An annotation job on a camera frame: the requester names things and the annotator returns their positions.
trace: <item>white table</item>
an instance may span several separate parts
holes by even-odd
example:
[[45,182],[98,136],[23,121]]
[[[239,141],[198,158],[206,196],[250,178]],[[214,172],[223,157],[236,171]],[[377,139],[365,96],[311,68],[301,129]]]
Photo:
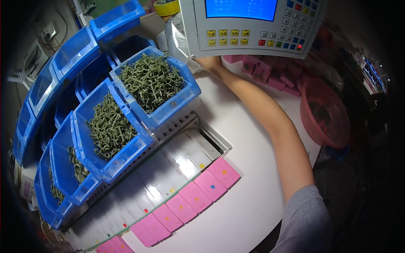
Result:
[[[241,62],[224,65],[249,80],[240,71]],[[248,253],[280,222],[284,198],[270,137],[243,103],[218,79],[202,72],[195,74],[202,90],[203,104],[196,112],[200,120],[233,145],[225,156],[242,176],[221,199],[171,237],[145,248],[130,231],[124,240],[137,253]],[[320,146],[305,131],[297,98],[271,87],[262,87],[290,117],[309,153],[313,166]]]

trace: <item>human arm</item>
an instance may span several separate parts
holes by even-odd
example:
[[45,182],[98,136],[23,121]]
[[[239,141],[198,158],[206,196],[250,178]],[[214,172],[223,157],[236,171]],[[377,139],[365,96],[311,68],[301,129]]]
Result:
[[294,124],[277,102],[257,86],[224,68],[220,57],[195,60],[223,81],[270,135],[285,202],[299,189],[313,185],[312,168],[304,145]]

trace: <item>gray sleeve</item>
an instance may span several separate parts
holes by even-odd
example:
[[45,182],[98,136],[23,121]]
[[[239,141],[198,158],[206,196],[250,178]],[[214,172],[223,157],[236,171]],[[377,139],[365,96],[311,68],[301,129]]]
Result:
[[271,252],[329,252],[331,240],[328,210],[318,188],[308,185],[286,204],[279,239]]

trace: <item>blue button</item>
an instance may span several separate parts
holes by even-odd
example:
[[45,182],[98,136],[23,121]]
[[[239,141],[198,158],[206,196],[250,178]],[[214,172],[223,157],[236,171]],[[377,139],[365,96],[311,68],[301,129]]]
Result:
[[287,7],[292,8],[293,5],[294,5],[294,2],[293,2],[293,1],[287,0]]

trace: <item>blue lcd screen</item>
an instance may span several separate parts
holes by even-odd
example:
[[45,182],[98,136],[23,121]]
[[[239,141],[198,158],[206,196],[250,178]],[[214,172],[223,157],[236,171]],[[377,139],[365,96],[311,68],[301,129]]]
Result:
[[205,0],[207,18],[242,17],[274,21],[277,0]]

